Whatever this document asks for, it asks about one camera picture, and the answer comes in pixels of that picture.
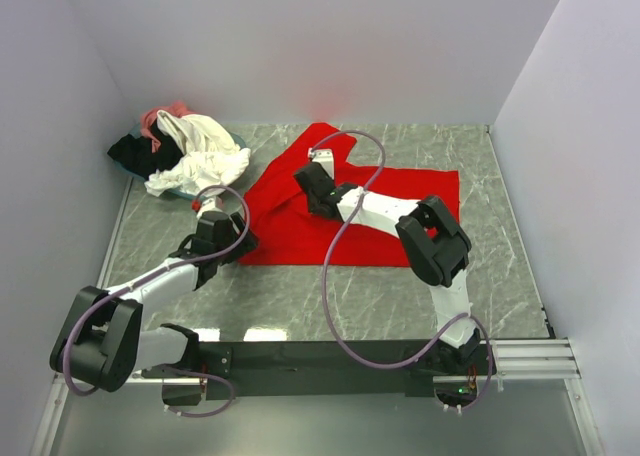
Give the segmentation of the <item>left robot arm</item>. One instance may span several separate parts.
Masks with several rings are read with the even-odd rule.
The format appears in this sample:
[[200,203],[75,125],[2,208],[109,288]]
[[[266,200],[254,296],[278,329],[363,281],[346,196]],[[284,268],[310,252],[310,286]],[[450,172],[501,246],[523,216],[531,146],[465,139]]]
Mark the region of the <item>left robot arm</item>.
[[139,370],[166,366],[186,378],[200,368],[199,336],[166,323],[144,330],[163,306],[204,286],[218,269],[258,246],[240,213],[207,211],[159,266],[111,288],[87,286],[76,295],[50,355],[69,389],[88,396],[114,392]]

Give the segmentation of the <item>red t shirt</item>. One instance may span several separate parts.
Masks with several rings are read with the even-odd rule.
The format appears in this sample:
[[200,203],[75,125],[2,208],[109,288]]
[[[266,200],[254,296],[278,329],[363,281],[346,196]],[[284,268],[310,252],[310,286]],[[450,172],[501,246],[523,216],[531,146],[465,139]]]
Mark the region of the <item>red t shirt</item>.
[[[246,192],[250,228],[258,248],[241,259],[245,265],[320,265],[341,223],[312,215],[294,173],[308,162],[308,150],[337,129],[311,124]],[[431,169],[383,169],[372,184],[376,193],[421,200],[439,196],[459,215],[459,173]],[[395,235],[352,224],[334,250],[331,263],[342,266],[407,267]]]

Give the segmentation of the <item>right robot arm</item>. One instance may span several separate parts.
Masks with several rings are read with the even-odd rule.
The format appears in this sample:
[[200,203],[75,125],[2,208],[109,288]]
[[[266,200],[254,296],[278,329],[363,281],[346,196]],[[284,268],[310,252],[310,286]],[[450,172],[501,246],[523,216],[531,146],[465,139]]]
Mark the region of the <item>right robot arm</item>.
[[[333,237],[321,269],[321,300],[326,322],[336,343],[353,360],[379,370],[400,369],[419,362],[433,348],[439,350],[444,371],[460,375],[474,362],[480,337],[487,332],[471,314],[467,290],[470,238],[445,203],[437,196],[422,200],[399,199],[369,190],[377,169],[363,186],[336,185],[319,162],[299,169],[294,178],[307,199],[310,213],[336,220],[341,227]],[[396,363],[377,363],[353,351],[340,337],[328,305],[327,276],[339,240],[352,224],[396,237],[414,275],[430,287],[437,333],[415,355]]]

